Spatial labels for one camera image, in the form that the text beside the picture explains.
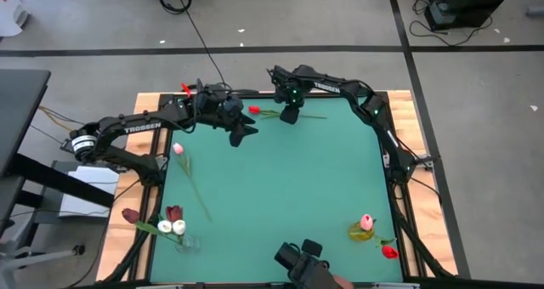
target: wooden board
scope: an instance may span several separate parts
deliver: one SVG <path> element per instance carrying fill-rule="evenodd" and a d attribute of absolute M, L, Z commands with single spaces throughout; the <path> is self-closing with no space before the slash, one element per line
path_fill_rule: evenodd
<path fill-rule="evenodd" d="M 134 113 L 140 113 L 144 110 L 155 111 L 158 106 L 160 95 L 160 93 L 139 93 L 138 98 L 136 99 Z M 427 150 L 423 142 L 416 109 L 410 91 L 388 91 L 388 96 L 397 135 L 417 154 L 425 154 Z M 149 153 L 152 138 L 152 132 L 132 134 L 127 139 L 127 150 L 138 155 Z M 165 139 L 166 133 L 161 133 L 158 152 L 163 152 Z M 434 187 L 432 173 L 418 169 L 414 174 L 414 178 Z M 116 195 L 123 192 L 136 179 L 137 176 L 135 173 L 123 174 L 119 179 Z M 456 265 L 451 250 L 450 239 L 447 234 L 442 209 L 437 196 L 431 190 L 428 190 L 414 181 L 411 181 L 408 184 L 408 189 L 420 238 L 444 268 L 452 274 L 456 274 Z M 105 243 L 102 249 L 99 270 L 96 276 L 97 281 L 103 280 L 113 271 L 133 244 L 136 230 L 122 218 L 121 211 L 126 207 L 139 210 L 142 195 L 143 188 L 141 185 L 137 184 L 129 192 L 123 195 L 123 197 L 118 199 L 111 209 L 112 216 L 108 224 Z M 148 214 L 155 204 L 155 197 L 156 190 L 152 190 Z M 405 238 L 405 244 L 411 274 L 417 275 L 413 249 L 407 238 Z M 143 279 L 145 277 L 145 265 L 148 256 L 149 238 L 142 246 L 140 252 L 139 268 L 136 274 L 137 279 Z"/>

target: person's hand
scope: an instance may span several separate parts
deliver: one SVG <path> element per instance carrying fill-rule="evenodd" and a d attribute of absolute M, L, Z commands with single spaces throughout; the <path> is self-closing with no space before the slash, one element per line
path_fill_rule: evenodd
<path fill-rule="evenodd" d="M 332 276 L 334 278 L 334 281 L 340 285 L 343 289 L 354 289 L 354 284 L 352 284 L 351 282 L 345 280 L 344 278 L 338 276 L 338 275 L 333 275 Z"/>

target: yellow vase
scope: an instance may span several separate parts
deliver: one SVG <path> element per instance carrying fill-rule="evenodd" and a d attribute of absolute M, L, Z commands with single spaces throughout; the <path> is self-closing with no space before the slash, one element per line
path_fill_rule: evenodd
<path fill-rule="evenodd" d="M 353 241 L 367 241 L 374 236 L 374 228 L 371 230 L 363 230 L 360 227 L 360 222 L 355 222 L 349 227 L 348 235 Z"/>

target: white tulip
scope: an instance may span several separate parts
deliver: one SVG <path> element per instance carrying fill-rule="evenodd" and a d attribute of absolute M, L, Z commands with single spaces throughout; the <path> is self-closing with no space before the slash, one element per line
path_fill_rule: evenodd
<path fill-rule="evenodd" d="M 172 223 L 168 220 L 162 220 L 157 225 L 157 228 L 164 234 L 168 234 L 172 231 Z"/>
<path fill-rule="evenodd" d="M 178 220 L 172 224 L 173 232 L 176 233 L 176 235 L 183 235 L 185 234 L 185 221 L 184 220 Z"/>

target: glass vase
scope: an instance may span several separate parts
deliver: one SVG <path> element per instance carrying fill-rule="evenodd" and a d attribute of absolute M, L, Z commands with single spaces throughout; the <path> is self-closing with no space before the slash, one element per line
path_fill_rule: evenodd
<path fill-rule="evenodd" d="M 355 222 L 348 229 L 349 238 L 353 241 L 367 241 L 374 236 L 374 228 L 364 230 L 360 227 L 360 222 Z"/>
<path fill-rule="evenodd" d="M 183 235 L 175 244 L 176 251 L 181 253 L 198 253 L 201 249 L 201 241 L 193 235 Z"/>

